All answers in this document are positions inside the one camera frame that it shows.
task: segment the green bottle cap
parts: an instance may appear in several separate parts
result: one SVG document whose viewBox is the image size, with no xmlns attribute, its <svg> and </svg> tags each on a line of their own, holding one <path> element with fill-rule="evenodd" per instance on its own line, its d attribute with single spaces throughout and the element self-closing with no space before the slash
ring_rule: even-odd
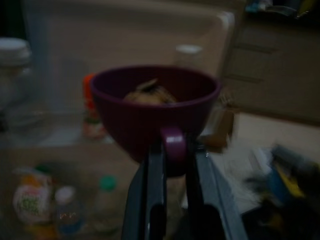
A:
<svg viewBox="0 0 320 240">
<path fill-rule="evenodd" d="M 114 176 L 105 175 L 100 178 L 99 188 L 102 191 L 112 192 L 117 185 L 116 178 Z"/>
</svg>

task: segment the purple mug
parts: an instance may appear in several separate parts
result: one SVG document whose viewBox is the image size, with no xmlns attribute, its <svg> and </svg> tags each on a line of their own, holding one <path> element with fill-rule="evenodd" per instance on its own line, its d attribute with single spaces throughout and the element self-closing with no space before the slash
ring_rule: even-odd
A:
<svg viewBox="0 0 320 240">
<path fill-rule="evenodd" d="M 158 79 L 178 102 L 147 105 L 123 100 L 139 84 L 152 79 Z M 185 134 L 198 137 L 220 89 L 211 76 L 164 65 L 116 68 L 97 74 L 91 81 L 95 106 L 114 140 L 140 163 L 149 146 L 162 138 L 171 176 L 184 173 Z"/>
</svg>

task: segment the food in cup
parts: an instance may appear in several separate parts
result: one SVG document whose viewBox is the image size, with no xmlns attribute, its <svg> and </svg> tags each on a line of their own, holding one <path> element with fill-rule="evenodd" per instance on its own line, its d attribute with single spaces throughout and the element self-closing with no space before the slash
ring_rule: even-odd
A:
<svg viewBox="0 0 320 240">
<path fill-rule="evenodd" d="M 177 102 L 177 99 L 169 91 L 158 84 L 157 79 L 139 84 L 134 91 L 129 92 L 124 97 L 124 100 L 147 105 L 174 104 Z"/>
</svg>

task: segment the cup handle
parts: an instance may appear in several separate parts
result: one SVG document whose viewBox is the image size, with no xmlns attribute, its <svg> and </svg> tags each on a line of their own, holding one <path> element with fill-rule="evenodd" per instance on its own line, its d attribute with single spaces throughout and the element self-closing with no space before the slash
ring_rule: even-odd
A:
<svg viewBox="0 0 320 240">
<path fill-rule="evenodd" d="M 187 143 L 178 127 L 163 127 L 160 135 L 167 156 L 166 173 L 168 177 L 182 176 L 186 173 Z"/>
</svg>

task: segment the white lid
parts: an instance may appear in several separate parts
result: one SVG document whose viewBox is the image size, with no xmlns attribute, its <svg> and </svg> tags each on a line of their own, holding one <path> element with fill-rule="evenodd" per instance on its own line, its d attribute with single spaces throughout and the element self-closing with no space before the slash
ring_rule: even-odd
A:
<svg viewBox="0 0 320 240">
<path fill-rule="evenodd" d="M 23 39 L 0 37 L 0 65 L 20 66 L 29 63 L 31 50 L 29 43 Z"/>
<path fill-rule="evenodd" d="M 203 48 L 198 45 L 182 44 L 176 46 L 175 50 L 181 54 L 196 55 L 201 53 Z"/>
<path fill-rule="evenodd" d="M 64 205 L 70 203 L 76 194 L 76 189 L 73 186 L 63 186 L 60 187 L 55 192 L 55 201 L 59 205 Z"/>
</svg>

